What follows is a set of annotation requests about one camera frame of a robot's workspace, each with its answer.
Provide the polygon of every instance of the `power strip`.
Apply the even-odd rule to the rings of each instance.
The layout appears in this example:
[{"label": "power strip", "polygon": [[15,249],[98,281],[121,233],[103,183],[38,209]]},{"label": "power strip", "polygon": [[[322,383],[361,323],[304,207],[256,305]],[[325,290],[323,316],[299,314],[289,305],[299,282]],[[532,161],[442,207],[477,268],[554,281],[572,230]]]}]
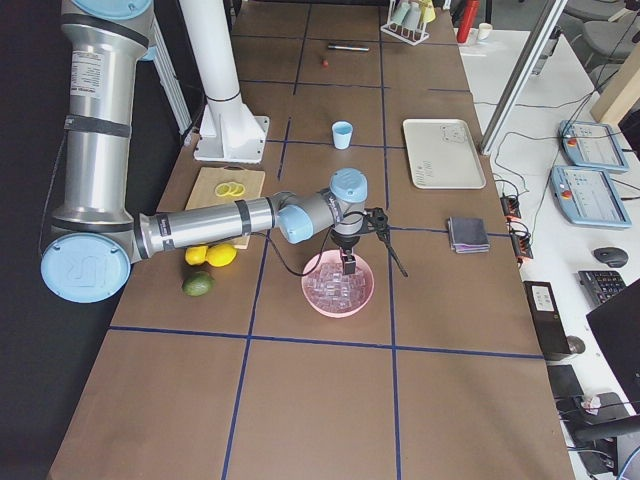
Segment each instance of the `power strip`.
[{"label": "power strip", "polygon": [[523,238],[518,232],[510,229],[509,236],[511,237],[511,245],[513,246],[513,253],[518,259],[518,263],[522,264],[527,260],[533,259],[533,251],[529,246],[528,236]]},{"label": "power strip", "polygon": [[500,197],[500,205],[502,205],[502,213],[504,213],[507,220],[520,220],[522,218],[518,197],[503,195]]}]

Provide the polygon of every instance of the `folded cloth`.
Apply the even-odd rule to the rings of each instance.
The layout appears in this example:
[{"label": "folded cloth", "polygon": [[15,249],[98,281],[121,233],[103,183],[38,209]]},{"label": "folded cloth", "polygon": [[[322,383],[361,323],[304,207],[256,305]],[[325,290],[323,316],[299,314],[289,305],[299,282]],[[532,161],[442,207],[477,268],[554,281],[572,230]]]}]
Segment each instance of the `folded cloth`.
[{"label": "folded cloth", "polygon": [[451,217],[447,228],[451,249],[456,253],[489,251],[489,237],[481,218]]}]

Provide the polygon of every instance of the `drying rack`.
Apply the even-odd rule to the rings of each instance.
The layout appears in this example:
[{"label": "drying rack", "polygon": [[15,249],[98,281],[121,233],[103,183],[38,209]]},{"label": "drying rack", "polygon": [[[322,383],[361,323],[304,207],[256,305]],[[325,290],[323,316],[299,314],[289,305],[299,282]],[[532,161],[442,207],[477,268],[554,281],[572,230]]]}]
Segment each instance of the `drying rack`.
[{"label": "drying rack", "polygon": [[402,25],[402,20],[400,20],[400,22],[394,21],[394,13],[400,3],[402,2],[397,2],[396,0],[390,1],[389,12],[387,13],[387,23],[382,25],[380,30],[387,35],[391,35],[392,37],[408,43],[409,45],[418,45],[419,43],[424,42],[429,38],[427,22],[419,22],[417,28],[411,30]]}]

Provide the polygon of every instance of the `marker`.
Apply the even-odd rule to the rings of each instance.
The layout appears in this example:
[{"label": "marker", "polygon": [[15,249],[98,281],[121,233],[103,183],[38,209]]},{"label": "marker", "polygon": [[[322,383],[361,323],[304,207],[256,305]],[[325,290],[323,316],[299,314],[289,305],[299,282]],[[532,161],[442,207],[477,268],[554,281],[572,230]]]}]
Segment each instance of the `marker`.
[{"label": "marker", "polygon": [[337,43],[330,43],[327,45],[329,50],[348,50],[350,52],[368,52],[369,47],[361,47],[359,45],[339,45]]}]

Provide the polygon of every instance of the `lime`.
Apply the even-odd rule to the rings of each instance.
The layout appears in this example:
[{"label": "lime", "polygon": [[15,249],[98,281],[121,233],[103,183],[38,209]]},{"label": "lime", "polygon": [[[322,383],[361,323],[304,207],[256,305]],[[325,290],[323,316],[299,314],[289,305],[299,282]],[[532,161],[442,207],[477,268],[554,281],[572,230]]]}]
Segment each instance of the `lime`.
[{"label": "lime", "polygon": [[190,297],[199,297],[213,288],[215,280],[204,271],[192,273],[182,283],[182,291]]},{"label": "lime", "polygon": [[236,258],[238,251],[235,247],[229,243],[221,243],[220,245],[214,245],[207,250],[206,260],[212,267],[224,267],[233,262]]}]

